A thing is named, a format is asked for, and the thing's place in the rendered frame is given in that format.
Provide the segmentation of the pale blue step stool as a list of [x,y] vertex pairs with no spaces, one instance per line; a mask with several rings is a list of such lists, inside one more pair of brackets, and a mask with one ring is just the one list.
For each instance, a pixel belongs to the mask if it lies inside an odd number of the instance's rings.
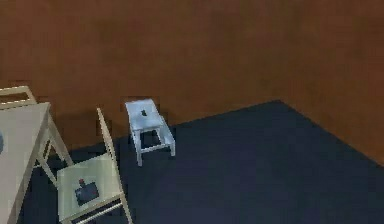
[[[125,103],[129,119],[129,128],[136,151],[137,164],[142,166],[144,153],[169,147],[172,157],[176,155],[176,142],[165,118],[158,112],[152,99],[143,99]],[[159,144],[144,148],[141,134],[145,132],[156,133]]]

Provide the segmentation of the beige wooden chair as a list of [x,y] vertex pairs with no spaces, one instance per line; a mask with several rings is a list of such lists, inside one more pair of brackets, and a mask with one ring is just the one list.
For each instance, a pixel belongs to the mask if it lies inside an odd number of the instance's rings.
[[28,86],[17,86],[0,89],[0,98],[6,97],[6,102],[0,102],[0,110],[10,109],[37,103]]
[[[98,119],[106,152],[91,159],[68,165],[57,172],[58,218],[61,224],[88,222],[122,207],[128,224],[134,224],[130,213],[116,159],[113,141],[100,108]],[[79,206],[75,190],[79,180],[95,182],[99,196]]]

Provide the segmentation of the dark blue flat object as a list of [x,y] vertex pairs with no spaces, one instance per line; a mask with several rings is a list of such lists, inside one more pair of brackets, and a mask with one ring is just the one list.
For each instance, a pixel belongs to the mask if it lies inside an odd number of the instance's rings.
[[79,185],[80,187],[75,190],[75,196],[79,206],[82,206],[99,196],[95,182],[86,183],[83,179],[80,179]]

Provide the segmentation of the beige wooden table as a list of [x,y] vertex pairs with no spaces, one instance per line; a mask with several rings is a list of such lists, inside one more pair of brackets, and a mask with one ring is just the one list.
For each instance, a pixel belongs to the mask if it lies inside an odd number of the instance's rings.
[[49,115],[48,102],[0,111],[0,224],[17,223],[46,130],[50,131],[56,152],[68,165],[73,164]]

